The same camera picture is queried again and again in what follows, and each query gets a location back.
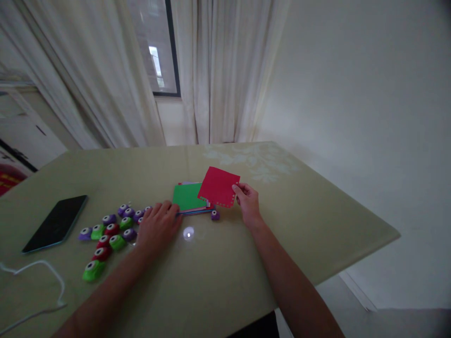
forearm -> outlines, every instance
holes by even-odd
[[[276,301],[294,336],[344,337],[321,296],[263,220],[255,221],[249,229]]]
[[[131,287],[154,259],[152,253],[135,247],[108,278],[69,317],[54,337],[98,337],[104,335]]]

green table surface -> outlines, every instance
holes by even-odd
[[[49,261],[66,282],[68,306],[41,315],[6,337],[51,335],[130,250],[107,261],[102,278],[82,280],[95,242],[84,227],[123,204],[143,209],[172,199],[174,185],[202,181],[209,166],[241,176],[259,191],[261,213],[296,264],[319,284],[399,237],[371,211],[273,142],[123,148],[67,152],[0,199],[0,261],[13,269]],[[59,200],[89,200],[67,240],[22,255],[21,250]],[[277,307],[240,208],[187,216],[171,247],[130,290],[112,336],[225,337]],[[190,241],[183,229],[194,228]],[[55,305],[60,286],[45,266],[20,275],[0,271],[0,329]]]

white cable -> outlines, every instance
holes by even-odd
[[[3,336],[5,333],[11,331],[11,330],[12,330],[13,328],[15,328],[16,326],[19,326],[20,324],[26,322],[27,320],[29,320],[29,319],[31,319],[31,318],[34,318],[34,317],[39,316],[39,315],[44,314],[44,313],[47,313],[47,314],[48,314],[48,313],[52,313],[52,312],[61,310],[63,307],[67,306],[67,304],[64,303],[64,302],[61,300],[62,295],[64,294],[64,289],[66,288],[66,285],[64,284],[64,281],[63,281],[63,279],[61,278],[61,276],[58,274],[58,272],[56,272],[56,270],[54,269],[54,267],[51,266],[49,262],[47,262],[47,261],[36,261],[36,262],[31,263],[31,264],[29,264],[29,265],[27,265],[27,266],[24,266],[23,268],[21,268],[21,269],[19,269],[19,270],[9,269],[9,268],[7,268],[2,262],[0,262],[0,269],[2,269],[3,271],[6,271],[6,272],[11,272],[11,273],[13,273],[14,276],[15,276],[15,275],[18,275],[18,274],[21,273],[22,271],[24,271],[24,270],[28,269],[29,267],[31,267],[31,266],[33,266],[33,265],[36,265],[36,264],[44,264],[44,265],[47,265],[47,267],[50,269],[50,271],[53,272],[53,274],[56,276],[56,278],[57,278],[58,281],[60,282],[60,284],[61,284],[61,292],[60,292],[60,296],[58,297],[58,300],[56,301],[56,303],[58,304],[58,306],[57,306],[57,307],[53,307],[53,308],[48,308],[48,309],[45,309],[45,310],[42,310],[42,311],[39,311],[39,312],[36,312],[36,313],[34,313],[34,314],[32,314],[32,315],[28,315],[28,316],[26,316],[25,318],[22,318],[21,320],[15,322],[14,324],[8,326],[6,329],[4,329],[3,331],[1,331],[1,332],[0,332],[0,336]]]

white curtain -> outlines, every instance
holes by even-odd
[[[250,141],[289,1],[173,3],[187,143]]]
[[[125,0],[5,1],[0,20],[82,148],[165,144]]]

phone screen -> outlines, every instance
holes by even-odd
[[[59,201],[22,253],[36,251],[63,242],[78,218],[87,200],[86,195]]]

